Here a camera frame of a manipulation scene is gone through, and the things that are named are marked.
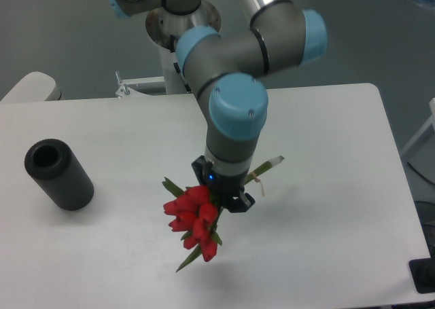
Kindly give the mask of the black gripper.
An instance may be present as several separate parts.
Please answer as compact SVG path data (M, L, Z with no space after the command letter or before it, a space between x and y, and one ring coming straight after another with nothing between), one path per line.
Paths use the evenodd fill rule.
M245 213L256 203L244 189L247 170L237 175L224 175L218 173L210 162L206 162L204 156L195 159L191 166L199 185L206 185L215 192L222 206L230 213Z

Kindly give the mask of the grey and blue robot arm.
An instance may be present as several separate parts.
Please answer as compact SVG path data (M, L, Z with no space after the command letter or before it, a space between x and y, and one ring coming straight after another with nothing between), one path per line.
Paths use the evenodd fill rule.
M192 164L198 182L232 213L254 205L245 192L268 107L260 78L311 62L327 48L323 18L291 0L239 0L249 30L223 38L205 0L109 0L121 17L147 14L148 35L170 51L183 92L206 121L205 152Z

